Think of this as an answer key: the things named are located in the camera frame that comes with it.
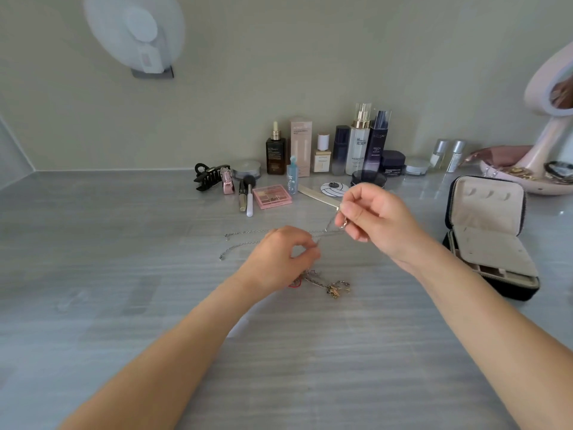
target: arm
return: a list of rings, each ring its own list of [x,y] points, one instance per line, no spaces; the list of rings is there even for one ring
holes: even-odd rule
[[[291,258],[296,245],[306,251]],[[319,256],[312,236],[305,231],[287,226],[269,232],[237,273],[82,404],[61,430],[175,427],[241,316],[286,287]]]
[[[348,234],[372,242],[428,292],[455,336],[523,429],[573,423],[573,353],[507,303],[427,235],[404,203],[360,184],[344,196]],[[340,225],[342,215],[336,222]]]

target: hand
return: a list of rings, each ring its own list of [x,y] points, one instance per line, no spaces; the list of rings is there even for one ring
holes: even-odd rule
[[[374,184],[361,183],[344,194],[336,225],[341,226],[345,217],[349,220],[348,235],[362,242],[371,240],[410,273],[413,263],[425,256],[424,251],[431,251],[437,244],[399,197]]]
[[[306,250],[292,258],[295,246],[303,246]],[[318,258],[320,250],[312,235],[293,226],[284,226],[268,232],[236,274],[247,285],[254,285],[264,298],[289,285]]]

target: open jewelry box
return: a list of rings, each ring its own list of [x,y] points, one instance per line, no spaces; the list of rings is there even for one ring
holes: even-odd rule
[[[539,274],[517,238],[525,216],[526,192],[518,183],[461,176],[450,187],[443,245],[502,296],[529,300]]]

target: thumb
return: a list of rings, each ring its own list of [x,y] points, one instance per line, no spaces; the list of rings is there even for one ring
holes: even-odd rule
[[[305,250],[303,253],[292,259],[293,268],[297,272],[308,270],[316,260],[320,258],[320,249],[318,247]]]
[[[354,202],[346,201],[341,203],[340,211],[348,220],[359,228],[362,228],[368,235],[380,224],[380,218],[378,216],[366,211]]]

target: necklace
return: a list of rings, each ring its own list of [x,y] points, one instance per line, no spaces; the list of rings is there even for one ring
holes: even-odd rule
[[[318,234],[317,235],[318,239],[316,241],[317,244],[322,239],[322,237],[333,236],[333,235],[338,235],[338,234],[342,233],[344,231],[344,228],[346,228],[346,225],[348,224],[348,219],[345,219],[344,224],[342,226],[340,226],[340,228],[338,228],[334,231],[329,231],[328,228],[333,223],[333,221],[334,221],[334,217],[332,218],[332,220],[330,220],[330,222],[327,224],[326,228],[323,231],[308,231],[310,234]],[[254,234],[254,233],[258,233],[258,232],[267,233],[269,231],[270,231],[269,229],[255,229],[254,231],[230,232],[228,234],[225,234],[225,240],[229,241],[229,239],[235,235]],[[221,255],[219,255],[219,260],[223,261],[225,259],[226,254],[229,253],[230,251],[232,251],[233,249],[239,248],[241,246],[246,246],[249,244],[258,244],[260,242],[261,242],[261,240],[247,241],[245,243],[240,243],[240,244],[236,244],[234,246],[231,246],[227,250],[225,250],[225,252],[223,252],[223,253],[221,253]],[[298,288],[303,281],[310,282],[311,284],[316,285],[317,287],[325,289],[326,294],[332,296],[333,299],[337,299],[338,297],[340,297],[339,291],[340,291],[340,289],[342,289],[342,286],[344,286],[344,290],[347,293],[350,292],[350,284],[346,281],[338,280],[336,282],[331,282],[329,284],[325,284],[325,283],[321,282],[320,279],[321,279],[320,275],[315,270],[306,270],[300,276],[298,276],[297,279],[295,279],[295,281],[289,285],[289,287],[290,288]]]

